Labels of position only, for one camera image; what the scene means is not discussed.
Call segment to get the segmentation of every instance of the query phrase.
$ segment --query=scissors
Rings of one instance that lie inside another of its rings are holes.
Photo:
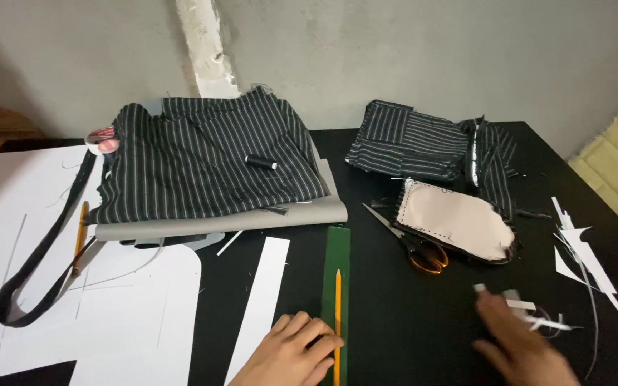
[[[361,203],[361,205],[368,209],[371,214],[397,236],[399,242],[407,249],[407,257],[414,268],[421,272],[437,275],[442,272],[442,268],[447,267],[449,263],[447,253],[439,245],[429,241],[422,241],[399,229],[393,228],[388,220],[376,213],[368,205],[365,203]]]

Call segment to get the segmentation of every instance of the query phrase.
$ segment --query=spool of black thread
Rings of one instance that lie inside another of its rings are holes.
[[[256,166],[257,168],[263,168],[266,170],[275,170],[278,167],[278,162],[256,154],[250,154],[245,157],[245,162],[247,162],[247,165]]]

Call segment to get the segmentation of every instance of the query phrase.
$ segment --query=finger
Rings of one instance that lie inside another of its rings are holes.
[[[302,347],[307,346],[309,342],[313,341],[319,335],[334,334],[335,331],[322,321],[320,318],[315,317],[309,323],[306,324],[298,333],[297,340]]]
[[[507,381],[507,383],[511,383],[511,365],[510,361],[499,347],[493,345],[489,341],[479,339],[473,344],[476,351],[480,352],[488,362],[490,362],[498,372],[502,375],[502,377]]]
[[[278,321],[275,322],[275,324],[273,325],[273,327],[270,328],[271,332],[281,332],[283,329],[285,329],[288,326],[288,323],[290,323],[290,320],[292,320],[293,316],[292,315],[282,315],[280,318],[278,318]]]
[[[476,301],[476,310],[490,333],[510,355],[544,347],[545,342],[516,317],[504,297],[483,291]]]
[[[283,330],[283,335],[289,337],[296,334],[299,330],[306,326],[310,320],[311,317],[308,313],[304,311],[297,312],[297,315],[293,317],[293,320],[290,320],[290,323],[288,323],[287,327]]]
[[[313,363],[319,363],[333,350],[338,347],[343,347],[345,341],[337,335],[324,335],[320,338],[309,350],[307,356]]]
[[[328,372],[330,366],[335,363],[333,358],[325,358],[319,362],[309,376],[304,380],[302,386],[316,386],[325,378],[325,373]]]

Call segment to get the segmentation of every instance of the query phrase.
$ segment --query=sewn fabric pieces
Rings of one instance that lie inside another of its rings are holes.
[[[516,175],[510,166],[515,149],[509,133],[484,118],[456,124],[410,106],[374,100],[366,106],[345,160],[393,177],[450,183],[463,174],[468,183],[478,183],[479,198],[514,222],[507,178]]]
[[[89,223],[225,216],[328,195],[304,123],[261,86],[232,100],[162,105],[158,116],[139,104],[120,110],[113,123],[120,146]],[[247,165],[249,154],[278,168]]]

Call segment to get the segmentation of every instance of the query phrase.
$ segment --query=hand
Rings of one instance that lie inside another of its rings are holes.
[[[229,386],[315,386],[333,365],[327,356],[344,345],[319,318],[311,319],[304,311],[294,317],[283,315]]]
[[[511,313],[504,297],[479,292],[476,310],[502,349],[489,341],[474,342],[478,350],[512,386],[578,386],[567,360],[547,340],[529,331]]]

